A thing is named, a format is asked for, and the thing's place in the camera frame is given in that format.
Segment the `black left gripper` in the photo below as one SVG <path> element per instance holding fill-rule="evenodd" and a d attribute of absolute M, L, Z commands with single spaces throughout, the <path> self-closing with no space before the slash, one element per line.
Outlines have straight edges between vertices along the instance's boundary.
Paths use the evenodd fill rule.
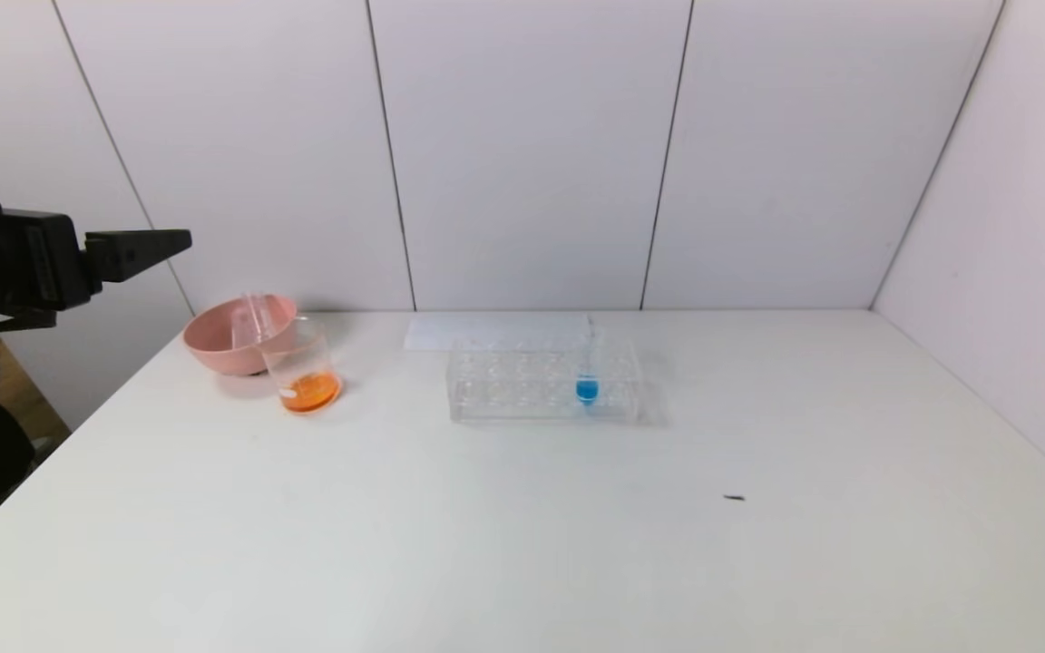
<path fill-rule="evenodd" d="M 83 272 L 70 218 L 5 210 L 0 203 L 0 313 L 69 310 L 189 249 L 188 229 L 96 231 L 84 235 Z"/>

